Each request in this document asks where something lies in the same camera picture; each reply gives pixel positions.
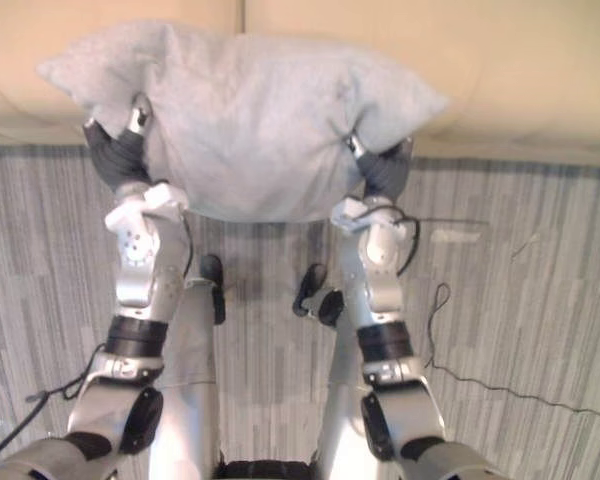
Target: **pillow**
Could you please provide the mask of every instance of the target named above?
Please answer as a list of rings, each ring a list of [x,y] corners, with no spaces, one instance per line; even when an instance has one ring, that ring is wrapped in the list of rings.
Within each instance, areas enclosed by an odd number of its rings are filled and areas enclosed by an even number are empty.
[[[114,136],[144,92],[152,178],[183,188],[200,214],[241,222],[328,217],[361,180],[343,142],[353,129],[381,152],[446,102],[365,49],[150,20],[87,36],[38,71]]]

